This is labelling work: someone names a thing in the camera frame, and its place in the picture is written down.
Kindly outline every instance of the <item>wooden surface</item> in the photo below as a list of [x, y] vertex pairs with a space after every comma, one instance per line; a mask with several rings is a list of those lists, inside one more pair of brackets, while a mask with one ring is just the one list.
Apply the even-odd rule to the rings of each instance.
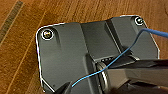
[[[0, 0], [0, 28], [17, 1]], [[140, 15], [148, 28], [168, 32], [168, 0], [20, 1], [23, 5], [0, 43], [0, 94], [43, 94], [35, 44], [35, 33], [41, 26]], [[160, 57], [168, 59], [168, 39], [154, 38]]]

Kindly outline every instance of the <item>gray casing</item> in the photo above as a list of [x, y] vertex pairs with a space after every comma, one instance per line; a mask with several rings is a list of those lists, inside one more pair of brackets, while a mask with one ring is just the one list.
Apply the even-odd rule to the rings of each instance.
[[[41, 85], [52, 94], [67, 82], [96, 72], [96, 63], [114, 58], [129, 47], [143, 25], [138, 16], [113, 17], [89, 23], [60, 23], [41, 27], [36, 33]], [[53, 37], [45, 40], [42, 32], [49, 29]], [[142, 33], [132, 54], [140, 59], [158, 59], [159, 50], [149, 33]], [[98, 75], [79, 82], [71, 94], [103, 94]]]

